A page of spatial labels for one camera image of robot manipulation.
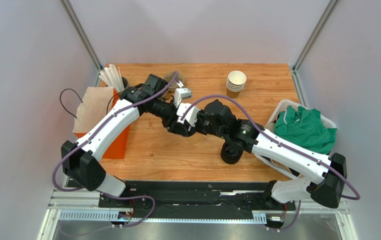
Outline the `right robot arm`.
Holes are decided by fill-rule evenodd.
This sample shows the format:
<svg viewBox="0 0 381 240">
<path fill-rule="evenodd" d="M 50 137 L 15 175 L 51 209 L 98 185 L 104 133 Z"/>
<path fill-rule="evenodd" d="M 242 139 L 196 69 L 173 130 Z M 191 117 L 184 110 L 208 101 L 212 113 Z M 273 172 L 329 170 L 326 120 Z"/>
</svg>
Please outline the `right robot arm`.
<svg viewBox="0 0 381 240">
<path fill-rule="evenodd" d="M 181 120 L 196 131 L 224 139 L 238 152 L 276 160 L 302 174 L 302 178 L 269 182 L 267 195 L 277 202 L 312 199 L 324 207 L 338 208 L 344 198 L 344 186 L 348 184 L 345 156 L 339 153 L 328 156 L 300 147 L 255 123 L 250 116 L 236 118 L 231 109 L 219 101 L 221 95 L 214 98 L 203 110 L 194 103 L 186 107 Z"/>
</svg>

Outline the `orange paper bag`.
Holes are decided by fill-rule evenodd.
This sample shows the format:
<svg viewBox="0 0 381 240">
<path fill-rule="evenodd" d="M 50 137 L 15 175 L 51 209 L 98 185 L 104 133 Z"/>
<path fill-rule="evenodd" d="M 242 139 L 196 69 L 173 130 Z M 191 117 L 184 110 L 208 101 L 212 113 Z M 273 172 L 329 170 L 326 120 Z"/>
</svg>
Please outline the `orange paper bag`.
<svg viewBox="0 0 381 240">
<path fill-rule="evenodd" d="M 82 102 L 76 109 L 76 119 L 72 133 L 81 138 L 93 129 L 101 121 L 118 100 L 111 98 L 116 94 L 114 87 L 88 87 L 83 95 Z M 123 160 L 127 149 L 130 127 L 124 131 L 112 142 L 103 155 L 104 159 Z"/>
</svg>

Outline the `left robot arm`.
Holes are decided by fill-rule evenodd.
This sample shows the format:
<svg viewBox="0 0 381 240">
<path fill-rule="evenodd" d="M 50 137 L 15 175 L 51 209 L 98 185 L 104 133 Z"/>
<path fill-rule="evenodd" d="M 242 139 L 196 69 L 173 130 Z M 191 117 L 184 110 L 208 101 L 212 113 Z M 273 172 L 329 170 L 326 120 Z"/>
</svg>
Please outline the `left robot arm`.
<svg viewBox="0 0 381 240">
<path fill-rule="evenodd" d="M 126 184 L 119 178 L 109 174 L 101 166 L 100 160 L 117 137 L 143 113 L 150 112 L 167 118 L 175 117 L 177 107 L 161 100 L 161 96 L 173 84 L 181 88 L 183 83 L 177 79 L 175 72 L 170 81 L 150 74 L 145 83 L 126 88 L 119 100 L 106 116 L 96 124 L 85 136 L 76 142 L 66 141 L 61 146 L 61 160 L 52 173 L 52 183 L 62 192 L 70 192 L 56 182 L 59 169 L 78 183 L 79 189 L 90 192 L 97 191 L 109 197 L 120 197 Z"/>
</svg>

